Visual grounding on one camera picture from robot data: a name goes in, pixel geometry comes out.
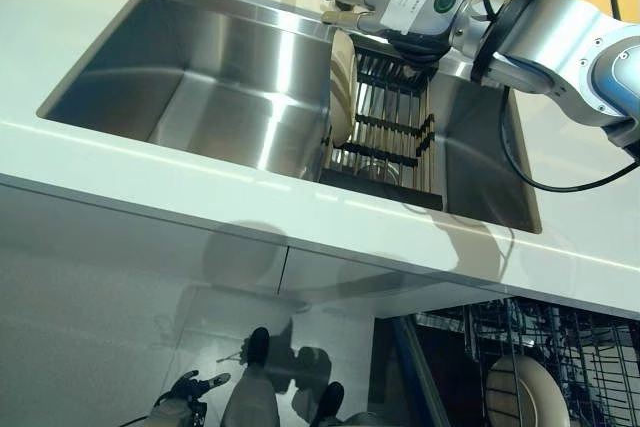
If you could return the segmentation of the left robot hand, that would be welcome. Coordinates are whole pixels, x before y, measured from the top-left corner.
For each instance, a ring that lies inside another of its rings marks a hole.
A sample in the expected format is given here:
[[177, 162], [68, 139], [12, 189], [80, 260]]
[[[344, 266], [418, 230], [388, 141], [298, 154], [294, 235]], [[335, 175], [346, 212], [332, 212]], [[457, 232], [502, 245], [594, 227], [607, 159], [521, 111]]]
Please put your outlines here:
[[157, 398], [153, 407], [161, 406], [169, 400], [181, 400], [191, 410], [195, 421], [204, 424], [207, 406], [200, 401], [200, 398], [209, 391], [226, 384], [231, 375], [221, 373], [206, 380], [199, 380], [198, 375], [198, 370], [191, 370], [183, 374], [167, 392]]

